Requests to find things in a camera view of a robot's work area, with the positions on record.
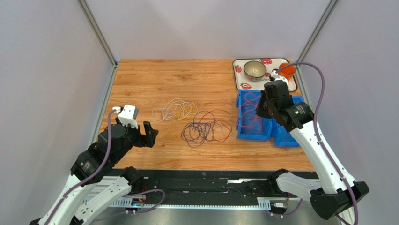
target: tangled wire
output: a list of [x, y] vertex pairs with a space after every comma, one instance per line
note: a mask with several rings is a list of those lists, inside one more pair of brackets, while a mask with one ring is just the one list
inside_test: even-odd
[[[160, 111], [162, 119], [156, 120], [154, 111]], [[172, 99], [165, 107], [154, 108], [151, 112], [155, 123], [162, 121], [182, 121], [188, 122], [197, 113], [198, 107], [190, 100], [180, 98]]]
[[[212, 113], [214, 111], [222, 111], [230, 115], [229, 112], [220, 109], [215, 109], [212, 111], [201, 111], [197, 113], [192, 119], [192, 122], [187, 123], [181, 133], [182, 139], [187, 142], [188, 146], [192, 148], [197, 148], [201, 146], [205, 141], [224, 142], [227, 140], [227, 138], [233, 135], [231, 124], [229, 124], [225, 120], [216, 119], [215, 115]], [[204, 115], [199, 121], [196, 121], [197, 117], [199, 117], [200, 114]], [[205, 119], [207, 115], [210, 115], [211, 119]], [[220, 137], [218, 135], [218, 130], [220, 130], [221, 134], [224, 134], [223, 137]]]
[[240, 106], [243, 114], [239, 115], [241, 124], [237, 121], [237, 126], [242, 127], [242, 132], [248, 135], [260, 135], [263, 132], [263, 118], [256, 115], [256, 107], [260, 96], [254, 93], [244, 95], [245, 102]]

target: white backdrop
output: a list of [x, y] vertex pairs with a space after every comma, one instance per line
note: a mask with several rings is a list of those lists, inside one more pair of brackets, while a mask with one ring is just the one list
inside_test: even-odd
[[[319, 122], [343, 165], [370, 193], [359, 204], [362, 225], [397, 224], [399, 176], [399, 2], [340, 1], [307, 62], [325, 74]], [[320, 78], [302, 68], [312, 104]]]
[[87, 2], [117, 60], [296, 60], [329, 0]]
[[0, 3], [0, 224], [54, 203], [87, 149], [112, 68], [78, 3]]

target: orange cup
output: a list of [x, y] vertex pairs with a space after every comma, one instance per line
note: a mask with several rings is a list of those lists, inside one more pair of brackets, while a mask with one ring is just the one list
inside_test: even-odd
[[[289, 63], [281, 63], [280, 66], [279, 66], [279, 68], [282, 68], [282, 67], [284, 67], [284, 66], [286, 66], [286, 65], [288, 65], [288, 64], [289, 64]], [[289, 66], [289, 67], [287, 67], [287, 68], [285, 68], [285, 69], [282, 69], [282, 70], [279, 72], [279, 75], [285, 77], [287, 80], [290, 80], [291, 77], [292, 77], [294, 74], [295, 74], [295, 67], [294, 67], [294, 66]]]

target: metal track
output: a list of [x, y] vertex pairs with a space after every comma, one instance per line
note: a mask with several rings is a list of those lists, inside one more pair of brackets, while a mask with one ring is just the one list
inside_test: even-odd
[[108, 100], [110, 98], [112, 85], [114, 84], [115, 75], [116, 75], [117, 70], [118, 70], [118, 66], [116, 65], [116, 66], [114, 66], [114, 69], [113, 69], [112, 74], [110, 76], [110, 79], [108, 81], [108, 84], [107, 84], [107, 87], [106, 87], [106, 90], [105, 90], [105, 93], [104, 93], [104, 96], [103, 96], [100, 113], [99, 113], [99, 115], [97, 117], [97, 123], [96, 123], [96, 126], [94, 127], [94, 130], [92, 131], [91, 142], [89, 144], [97, 141], [97, 136], [98, 136], [98, 133], [100, 131], [101, 123], [103, 122], [105, 109], [107, 107]]
[[[93, 196], [88, 196], [85, 198], [82, 204], [87, 203], [92, 199]], [[119, 198], [110, 207], [115, 208], [151, 208], [154, 204], [145, 205], [132, 205], [132, 199], [129, 198]], [[265, 198], [258, 198], [258, 205], [171, 205], [171, 204], [161, 204], [158, 206], [159, 209], [197, 209], [197, 210], [271, 210], [270, 200]]]
[[94, 34], [98, 39], [98, 42], [100, 42], [101, 47], [104, 49], [105, 55], [107, 56], [110, 63], [115, 67], [118, 64], [118, 61], [115, 59], [110, 47], [105, 41], [104, 35], [101, 32], [100, 28], [98, 27], [98, 24], [93, 16], [93, 13], [90, 10], [89, 5], [87, 4], [86, 0], [76, 0], [76, 1], [79, 3], [79, 6], [81, 7], [84, 15], [86, 16], [88, 23], [93, 29]]
[[[112, 182], [116, 179], [113, 176], [104, 176], [103, 179], [97, 184], [97, 186], [87, 195], [82, 204], [87, 203], [96, 196], [98, 193], [105, 190]], [[110, 207], [119, 207], [119, 208], [150, 208], [154, 206], [153, 204], [145, 204], [141, 205], [132, 205], [132, 199], [143, 198], [144, 196], [138, 195], [128, 198], [119, 198], [114, 203], [110, 205]], [[172, 205], [172, 204], [162, 204], [158, 208], [160, 209], [206, 209], [206, 210], [270, 210], [270, 200], [276, 200], [278, 198], [265, 198], [259, 197], [258, 205]]]
[[[333, 13], [334, 9], [337, 7], [339, 1], [340, 0], [330, 0], [330, 2], [328, 3], [327, 7], [325, 8], [323, 14], [321, 15], [320, 20], [318, 21], [315, 29], [313, 30], [308, 42], [306, 43], [301, 54], [299, 55], [297, 62], [305, 61], [311, 48], [313, 47], [318, 36], [320, 35], [322, 29], [326, 25], [328, 19], [330, 18], [331, 14]], [[298, 66], [298, 69], [296, 71], [296, 79], [298, 81], [298, 86], [299, 86], [299, 90], [301, 91], [303, 101], [306, 102], [309, 106], [311, 106], [312, 105], [311, 100], [310, 100], [305, 82], [303, 80], [303, 74], [302, 74], [301, 68], [302, 68], [301, 66]]]
[[340, 0], [330, 0], [323, 14], [321, 15], [321, 18], [318, 21], [315, 29], [313, 30], [312, 35], [310, 36], [308, 42], [306, 43], [301, 54], [299, 55], [297, 62], [305, 61], [306, 56], [308, 56], [310, 49], [313, 47], [314, 43], [316, 42], [316, 39], [320, 35], [322, 29], [324, 28], [325, 24], [327, 23], [328, 19], [330, 18], [331, 14], [333, 13], [339, 1]]

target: white cable connector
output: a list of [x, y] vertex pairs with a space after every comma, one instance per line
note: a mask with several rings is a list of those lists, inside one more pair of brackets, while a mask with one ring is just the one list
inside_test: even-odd
[[276, 202], [276, 203], [274, 204], [274, 206], [277, 207], [277, 208], [284, 208], [284, 203], [277, 203], [277, 202]]
[[279, 214], [276, 214], [275, 216], [276, 216], [277, 218], [278, 218], [278, 217], [280, 217], [280, 218], [283, 218], [283, 217], [284, 217], [282, 214], [280, 214], [280, 215], [279, 215]]
[[270, 76], [273, 77], [273, 78], [276, 78], [276, 77], [278, 76], [278, 74], [276, 73], [276, 71], [277, 71], [277, 70], [273, 70], [273, 71], [270, 73]]
[[118, 115], [120, 123], [123, 126], [131, 126], [138, 129], [139, 125], [137, 124], [136, 117], [139, 113], [139, 109], [134, 105], [125, 105], [123, 108], [120, 108], [120, 110], [120, 114]]
[[128, 215], [128, 214], [136, 215], [136, 210], [132, 210], [132, 211], [126, 210], [126, 215]]
[[112, 108], [112, 110], [116, 110], [117, 113], [120, 113], [120, 111], [122, 111], [122, 107], [115, 106], [115, 107]]

